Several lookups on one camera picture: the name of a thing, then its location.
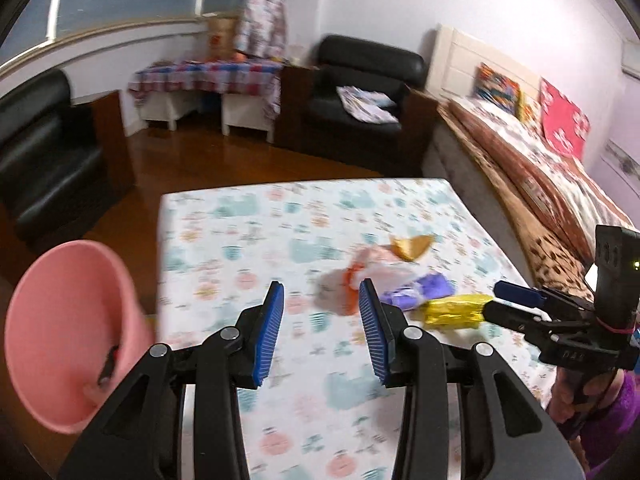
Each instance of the leopard print blanket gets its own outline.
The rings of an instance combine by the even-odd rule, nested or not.
[[[593,294],[584,283],[585,269],[582,262],[553,232],[540,223],[513,182],[445,106],[440,105],[438,113],[491,183],[504,211],[508,212],[536,286],[549,286],[593,301]]]

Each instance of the pink trash can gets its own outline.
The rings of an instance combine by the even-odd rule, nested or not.
[[[14,388],[33,417],[59,433],[80,433],[153,344],[123,261],[89,240],[39,257],[9,304],[4,352]],[[111,380],[97,380],[120,345]]]

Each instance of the purple package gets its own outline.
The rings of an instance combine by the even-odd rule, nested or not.
[[[425,301],[452,296],[456,289],[441,273],[427,274],[414,282],[380,295],[382,303],[391,304],[400,310],[413,310]]]

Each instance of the purple sleeve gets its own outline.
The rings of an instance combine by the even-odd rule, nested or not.
[[[636,393],[635,374],[628,372],[615,402],[606,410],[596,412],[580,432],[582,448],[591,467],[587,480],[591,480],[613,455],[639,413],[640,397]]]

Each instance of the hanging clothes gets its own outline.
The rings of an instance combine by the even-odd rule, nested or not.
[[[238,52],[263,59],[282,58],[287,43],[283,0],[247,0],[234,40]]]

